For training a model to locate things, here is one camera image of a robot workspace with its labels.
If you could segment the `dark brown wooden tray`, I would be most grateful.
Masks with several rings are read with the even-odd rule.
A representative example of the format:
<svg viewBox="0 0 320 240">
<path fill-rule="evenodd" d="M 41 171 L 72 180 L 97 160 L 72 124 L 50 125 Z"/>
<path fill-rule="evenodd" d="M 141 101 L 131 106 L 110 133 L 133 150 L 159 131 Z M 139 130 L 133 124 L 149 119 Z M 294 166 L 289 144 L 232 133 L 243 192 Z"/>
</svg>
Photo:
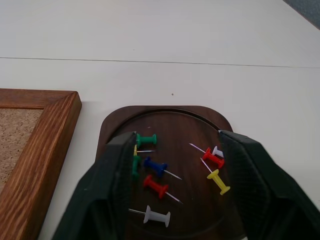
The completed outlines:
<svg viewBox="0 0 320 240">
<path fill-rule="evenodd" d="M 168 173 L 159 178 L 153 169 L 138 167 L 139 177 L 131 184 L 130 208 L 144 212 L 147 205 L 154 212 L 171 213 L 168 228 L 161 222 L 143 224 L 144 216 L 130 212 L 126 220 L 125 240 L 242 240 L 245 231 L 234 204 L 232 192 L 220 195 L 220 188 L 202 163 L 202 150 L 219 146 L 218 130 L 231 126 L 216 111 L 200 106 L 128 106 L 117 109 L 103 121 L 99 133 L 96 155 L 115 136 L 136 132 L 143 137 L 156 134 L 156 144 L 144 144 L 140 150 L 142 160 L 150 157 L 156 163 L 165 163 Z M 146 176 L 155 182 L 168 185 L 168 195 L 144 188 Z"/>
</svg>

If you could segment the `blue pushpin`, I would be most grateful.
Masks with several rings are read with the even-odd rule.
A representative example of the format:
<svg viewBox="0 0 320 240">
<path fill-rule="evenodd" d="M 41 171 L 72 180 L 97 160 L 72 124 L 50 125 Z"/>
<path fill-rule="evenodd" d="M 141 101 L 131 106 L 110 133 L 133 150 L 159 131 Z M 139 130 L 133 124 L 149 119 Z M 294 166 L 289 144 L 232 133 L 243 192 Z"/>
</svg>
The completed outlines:
<svg viewBox="0 0 320 240">
<path fill-rule="evenodd" d="M 164 173 L 167 173 L 167 174 L 169 174 L 179 180 L 182 180 L 181 177 L 179 177 L 179 176 L 175 175 L 174 173 L 167 170 L 168 165 L 166 163 L 154 162 L 154 161 L 152 161 L 152 159 L 149 156 L 144 160 L 143 166 L 145 168 L 150 168 L 150 169 L 154 170 L 154 172 L 158 178 L 162 178 Z"/>
</svg>

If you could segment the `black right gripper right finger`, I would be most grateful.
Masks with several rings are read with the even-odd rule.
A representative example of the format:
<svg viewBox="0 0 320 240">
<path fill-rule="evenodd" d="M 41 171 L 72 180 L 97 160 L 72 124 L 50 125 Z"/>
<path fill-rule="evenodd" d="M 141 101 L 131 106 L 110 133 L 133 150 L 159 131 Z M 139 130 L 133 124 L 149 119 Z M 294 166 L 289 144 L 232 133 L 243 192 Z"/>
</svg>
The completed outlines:
<svg viewBox="0 0 320 240">
<path fill-rule="evenodd" d="M 218 136 L 248 240 L 320 240 L 320 210 L 264 147 L 232 131 Z"/>
</svg>

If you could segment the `yellow pushpin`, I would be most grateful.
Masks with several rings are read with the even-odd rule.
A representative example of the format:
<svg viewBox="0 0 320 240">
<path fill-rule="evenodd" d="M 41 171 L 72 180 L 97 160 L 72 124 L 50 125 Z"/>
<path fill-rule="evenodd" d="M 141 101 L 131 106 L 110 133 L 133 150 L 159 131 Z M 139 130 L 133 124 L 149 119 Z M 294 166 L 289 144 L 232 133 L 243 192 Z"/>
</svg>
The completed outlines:
<svg viewBox="0 0 320 240">
<path fill-rule="evenodd" d="M 155 152 L 155 150 L 138 150 L 137 145 L 134 146 L 133 155 L 137 156 L 140 153 L 152 153 Z"/>
<path fill-rule="evenodd" d="M 202 163 L 206 166 L 206 168 L 209 170 L 209 175 L 206 177 L 209 180 L 213 180 L 217 186 L 220 188 L 220 195 L 223 196 L 225 193 L 227 193 L 231 187 L 226 186 L 226 184 L 222 181 L 222 179 L 219 177 L 219 170 L 216 169 L 214 171 L 211 171 L 209 166 L 205 163 L 205 161 L 200 158 Z"/>
</svg>

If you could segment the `red pushpin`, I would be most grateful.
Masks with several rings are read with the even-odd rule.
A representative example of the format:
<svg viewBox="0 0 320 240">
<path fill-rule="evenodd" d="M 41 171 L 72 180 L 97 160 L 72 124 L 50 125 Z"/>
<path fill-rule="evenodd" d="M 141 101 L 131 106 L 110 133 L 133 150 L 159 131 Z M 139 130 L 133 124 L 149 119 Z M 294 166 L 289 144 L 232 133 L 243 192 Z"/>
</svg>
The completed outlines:
<svg viewBox="0 0 320 240">
<path fill-rule="evenodd" d="M 147 175 L 145 177 L 145 179 L 143 180 L 143 187 L 150 188 L 150 189 L 154 190 L 157 193 L 159 199 L 162 199 L 165 195 L 168 195 L 173 200 L 177 201 L 180 204 L 183 204 L 178 198 L 176 198 L 175 196 L 173 196 L 172 194 L 170 194 L 168 192 L 168 189 L 169 189 L 168 184 L 161 185 L 161 184 L 155 182 L 153 180 L 153 176 L 151 174 Z"/>
<path fill-rule="evenodd" d="M 196 148 L 197 150 L 201 151 L 203 153 L 203 157 L 202 159 L 203 160 L 211 160 L 212 162 L 214 162 L 217 167 L 219 169 L 221 169 L 224 164 L 225 164 L 225 159 L 224 158 L 221 158 L 219 156 L 216 156 L 216 155 L 213 155 L 212 154 L 212 151 L 210 147 L 208 147 L 206 149 L 206 151 L 204 151 L 203 149 L 199 148 L 198 146 L 194 145 L 193 143 L 189 143 L 192 147 Z"/>
</svg>

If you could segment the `wood framed cork board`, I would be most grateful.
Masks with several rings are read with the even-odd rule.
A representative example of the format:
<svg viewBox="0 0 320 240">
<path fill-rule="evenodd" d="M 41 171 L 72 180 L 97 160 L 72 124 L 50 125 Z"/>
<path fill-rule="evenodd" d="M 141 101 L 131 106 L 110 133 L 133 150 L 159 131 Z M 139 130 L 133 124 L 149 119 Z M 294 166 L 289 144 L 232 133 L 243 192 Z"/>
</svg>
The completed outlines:
<svg viewBox="0 0 320 240">
<path fill-rule="evenodd" d="M 0 109 L 42 110 L 0 193 L 0 240 L 36 240 L 81 112 L 77 91 L 0 88 Z"/>
</svg>

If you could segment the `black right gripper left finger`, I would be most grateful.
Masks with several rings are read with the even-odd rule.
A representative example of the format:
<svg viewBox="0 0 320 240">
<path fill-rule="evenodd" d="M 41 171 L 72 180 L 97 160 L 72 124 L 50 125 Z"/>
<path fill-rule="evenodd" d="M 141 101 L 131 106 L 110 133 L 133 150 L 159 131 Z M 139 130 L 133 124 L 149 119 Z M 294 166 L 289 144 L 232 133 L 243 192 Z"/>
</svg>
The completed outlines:
<svg viewBox="0 0 320 240">
<path fill-rule="evenodd" d="M 112 138 L 79 180 L 52 240 L 124 240 L 136 133 Z"/>
</svg>

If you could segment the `green pushpin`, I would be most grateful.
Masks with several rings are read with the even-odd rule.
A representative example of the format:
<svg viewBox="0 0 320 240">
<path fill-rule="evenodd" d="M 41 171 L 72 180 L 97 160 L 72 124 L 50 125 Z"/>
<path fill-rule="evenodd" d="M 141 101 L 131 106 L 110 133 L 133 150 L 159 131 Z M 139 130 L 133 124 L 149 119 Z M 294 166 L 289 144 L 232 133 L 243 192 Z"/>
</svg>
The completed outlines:
<svg viewBox="0 0 320 240">
<path fill-rule="evenodd" d="M 139 133 L 136 134 L 136 145 L 141 147 L 143 144 L 157 144 L 157 135 L 153 134 L 152 136 L 141 136 Z"/>
<path fill-rule="evenodd" d="M 139 177 L 138 166 L 140 162 L 141 162 L 141 158 L 138 155 L 134 155 L 133 162 L 132 162 L 132 177 L 134 179 L 137 179 Z"/>
</svg>

